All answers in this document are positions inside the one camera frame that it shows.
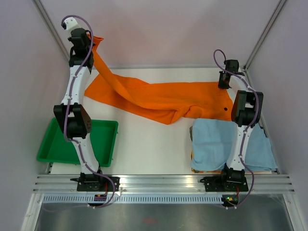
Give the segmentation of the orange trousers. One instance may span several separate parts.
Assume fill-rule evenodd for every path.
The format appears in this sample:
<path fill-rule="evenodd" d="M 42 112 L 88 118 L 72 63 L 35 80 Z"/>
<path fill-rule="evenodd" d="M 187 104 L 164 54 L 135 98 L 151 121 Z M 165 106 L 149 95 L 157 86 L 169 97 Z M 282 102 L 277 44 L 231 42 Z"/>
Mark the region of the orange trousers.
<path fill-rule="evenodd" d="M 231 120 L 233 102 L 216 82 L 150 84 L 116 75 L 97 52 L 102 41 L 94 37 L 92 53 L 98 75 L 85 90 L 86 97 L 166 125 L 182 117 Z"/>

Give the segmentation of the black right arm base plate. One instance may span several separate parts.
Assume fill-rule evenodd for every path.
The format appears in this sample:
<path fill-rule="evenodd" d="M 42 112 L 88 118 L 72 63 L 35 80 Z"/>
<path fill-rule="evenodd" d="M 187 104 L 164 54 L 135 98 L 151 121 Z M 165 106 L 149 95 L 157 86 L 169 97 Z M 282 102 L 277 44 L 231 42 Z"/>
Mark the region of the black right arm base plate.
<path fill-rule="evenodd" d="M 204 177 L 200 180 L 204 184 L 206 192 L 247 192 L 249 191 L 247 181 L 234 182 L 223 180 L 221 177 Z"/>

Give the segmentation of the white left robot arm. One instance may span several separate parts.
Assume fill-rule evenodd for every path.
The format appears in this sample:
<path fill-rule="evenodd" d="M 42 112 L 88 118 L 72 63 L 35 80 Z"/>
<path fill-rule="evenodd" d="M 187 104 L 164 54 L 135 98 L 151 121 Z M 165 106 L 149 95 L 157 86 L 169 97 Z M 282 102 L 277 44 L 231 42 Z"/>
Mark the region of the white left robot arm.
<path fill-rule="evenodd" d="M 53 113 L 63 133 L 64 140 L 71 143 L 77 153 L 82 175 L 92 175 L 88 186 L 94 191 L 100 191 L 105 180 L 100 174 L 98 163 L 90 141 L 92 121 L 83 106 L 86 83 L 94 65 L 94 36 L 91 26 L 82 28 L 77 20 L 86 20 L 77 15 L 65 16 L 61 26 L 69 33 L 72 43 L 69 54 L 69 82 L 60 104 L 55 105 Z"/>

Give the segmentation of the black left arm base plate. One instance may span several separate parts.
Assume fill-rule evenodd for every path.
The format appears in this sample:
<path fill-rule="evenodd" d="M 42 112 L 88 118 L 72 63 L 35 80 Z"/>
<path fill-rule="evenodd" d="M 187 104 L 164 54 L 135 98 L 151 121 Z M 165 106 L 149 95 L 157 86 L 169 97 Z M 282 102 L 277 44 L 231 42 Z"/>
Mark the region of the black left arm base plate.
<path fill-rule="evenodd" d="M 103 177 L 94 174 L 80 174 L 78 178 L 71 178 L 70 181 L 77 183 L 78 192 L 112 192 L 112 183 Z"/>

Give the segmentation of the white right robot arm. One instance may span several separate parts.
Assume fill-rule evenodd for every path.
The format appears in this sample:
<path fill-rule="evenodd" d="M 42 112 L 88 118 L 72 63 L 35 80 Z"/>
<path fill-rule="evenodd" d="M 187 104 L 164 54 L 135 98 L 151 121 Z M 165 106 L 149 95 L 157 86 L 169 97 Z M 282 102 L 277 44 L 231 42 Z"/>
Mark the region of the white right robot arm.
<path fill-rule="evenodd" d="M 225 60 L 224 68 L 219 72 L 218 88 L 231 89 L 236 93 L 231 110 L 231 120 L 235 123 L 235 138 L 230 156 L 225 164 L 223 175 L 219 178 L 220 187 L 231 190 L 237 181 L 244 179 L 244 160 L 248 141 L 254 126 L 260 120 L 263 93 L 255 91 L 239 72 L 237 60 Z"/>

